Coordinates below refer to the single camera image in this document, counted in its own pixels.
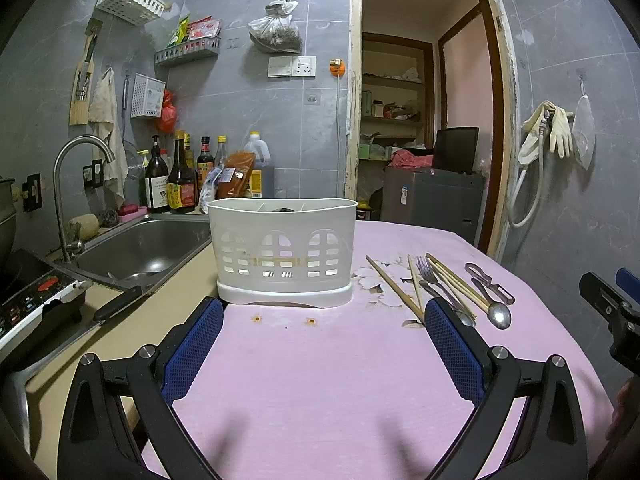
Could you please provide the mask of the dark cabinet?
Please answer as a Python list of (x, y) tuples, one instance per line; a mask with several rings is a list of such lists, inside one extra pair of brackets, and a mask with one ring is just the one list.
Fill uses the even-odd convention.
[(483, 192), (480, 174), (388, 167), (381, 220), (454, 232), (474, 244)]

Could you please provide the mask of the white wall basket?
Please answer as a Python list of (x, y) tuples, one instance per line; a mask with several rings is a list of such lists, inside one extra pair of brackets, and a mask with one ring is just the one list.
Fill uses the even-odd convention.
[(163, 0), (96, 0), (94, 7), (134, 26), (152, 22), (165, 11)]

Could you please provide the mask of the orange spice bag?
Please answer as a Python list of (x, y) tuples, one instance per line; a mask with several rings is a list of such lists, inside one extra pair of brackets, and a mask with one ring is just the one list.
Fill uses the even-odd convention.
[(227, 158), (217, 183), (218, 200), (245, 196), (255, 160), (256, 154), (250, 151), (236, 151)]

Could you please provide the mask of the large oil jug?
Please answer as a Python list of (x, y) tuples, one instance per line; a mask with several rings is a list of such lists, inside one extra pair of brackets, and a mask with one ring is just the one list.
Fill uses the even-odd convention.
[(267, 143), (258, 131), (251, 131), (244, 150), (255, 155), (245, 196), (247, 198), (274, 197), (274, 166)]

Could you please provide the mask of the small sauce bottle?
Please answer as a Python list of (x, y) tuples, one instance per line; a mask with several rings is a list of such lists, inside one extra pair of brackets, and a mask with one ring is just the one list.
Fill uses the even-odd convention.
[(210, 140), (209, 136), (201, 137), (201, 151), (196, 160), (196, 171), (198, 172), (198, 187), (201, 188), (204, 185), (205, 179), (215, 166), (215, 159), (210, 152)]

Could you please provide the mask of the white plastic utensil caddy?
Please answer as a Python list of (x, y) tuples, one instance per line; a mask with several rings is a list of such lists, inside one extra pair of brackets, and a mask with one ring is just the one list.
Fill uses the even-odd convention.
[(347, 304), (356, 209), (346, 198), (213, 200), (219, 297), (229, 304)]

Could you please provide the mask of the pink floral table cloth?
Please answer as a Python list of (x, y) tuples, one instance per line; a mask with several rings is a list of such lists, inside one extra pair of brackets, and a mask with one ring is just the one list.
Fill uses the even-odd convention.
[[(520, 359), (566, 359), (588, 455), (605, 445), (613, 407), (585, 353), (536, 292), (446, 231), (360, 222), (352, 267), (432, 254), (454, 272), (478, 264), (515, 298), (512, 324), (480, 316), (488, 344)], [(431, 338), (405, 307), (362, 288), (344, 306), (230, 306), (188, 394), (174, 410), (226, 479), (422, 479), (472, 412)]]

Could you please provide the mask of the gas stove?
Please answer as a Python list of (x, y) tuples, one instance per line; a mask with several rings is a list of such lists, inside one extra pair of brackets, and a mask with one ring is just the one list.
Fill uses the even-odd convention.
[(81, 321), (93, 281), (52, 266), (25, 249), (1, 261), (1, 361), (28, 360)]

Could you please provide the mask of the soy sauce bottle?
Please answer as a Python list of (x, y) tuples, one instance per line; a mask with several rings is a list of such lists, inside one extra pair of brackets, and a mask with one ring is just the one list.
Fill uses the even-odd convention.
[(168, 205), (172, 212), (190, 212), (196, 206), (195, 172), (186, 161), (184, 131), (177, 130), (174, 138), (174, 163), (167, 179)]

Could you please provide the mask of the silver spoon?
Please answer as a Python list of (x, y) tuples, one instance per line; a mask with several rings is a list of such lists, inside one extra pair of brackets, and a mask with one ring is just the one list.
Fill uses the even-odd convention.
[(512, 316), (509, 307), (502, 302), (495, 301), (489, 296), (488, 291), (480, 285), (478, 291), (480, 298), (486, 301), (486, 314), (491, 324), (499, 330), (506, 330), (511, 326)]

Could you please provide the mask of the wooden knife holder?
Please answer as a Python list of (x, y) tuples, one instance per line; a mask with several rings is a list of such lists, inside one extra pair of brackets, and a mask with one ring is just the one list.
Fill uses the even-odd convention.
[(96, 48), (103, 22), (90, 18), (85, 30), (85, 47), (80, 62), (77, 64), (72, 94), (70, 95), (70, 114), (68, 124), (82, 126), (88, 124), (89, 96), (94, 72), (93, 53)]

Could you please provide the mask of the silver fork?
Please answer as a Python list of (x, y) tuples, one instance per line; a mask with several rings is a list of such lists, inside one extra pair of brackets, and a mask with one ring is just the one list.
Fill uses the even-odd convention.
[(416, 258), (416, 266), (424, 281), (430, 284), (433, 287), (437, 287), (444, 297), (449, 302), (454, 313), (460, 318), (460, 321), (466, 326), (474, 326), (475, 318), (473, 318), (472, 313), (458, 300), (456, 296), (448, 289), (446, 289), (445, 285), (439, 281), (431, 263), (429, 263), (424, 257)]

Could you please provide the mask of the grey wall shelf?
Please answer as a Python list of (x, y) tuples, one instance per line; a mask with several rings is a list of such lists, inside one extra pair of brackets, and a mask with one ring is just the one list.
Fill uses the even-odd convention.
[(176, 44), (175, 46), (157, 51), (154, 54), (156, 66), (177, 66), (201, 58), (210, 58), (219, 53), (220, 38), (205, 37)]

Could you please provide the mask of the hanging beige towel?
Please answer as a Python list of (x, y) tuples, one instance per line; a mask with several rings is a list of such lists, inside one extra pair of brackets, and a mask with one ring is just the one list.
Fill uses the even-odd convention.
[(128, 164), (118, 124), (115, 75), (111, 67), (96, 83), (89, 105), (88, 121), (93, 133), (103, 140), (114, 154), (114, 159), (104, 164), (104, 185), (114, 195), (115, 207), (119, 209), (126, 200), (125, 182), (128, 176)]

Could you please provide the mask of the hanging plastic bag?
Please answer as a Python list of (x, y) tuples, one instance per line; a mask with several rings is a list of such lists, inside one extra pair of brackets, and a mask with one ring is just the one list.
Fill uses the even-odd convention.
[(269, 54), (301, 54), (303, 38), (293, 21), (296, 0), (271, 0), (265, 15), (247, 24), (250, 40), (262, 52)]

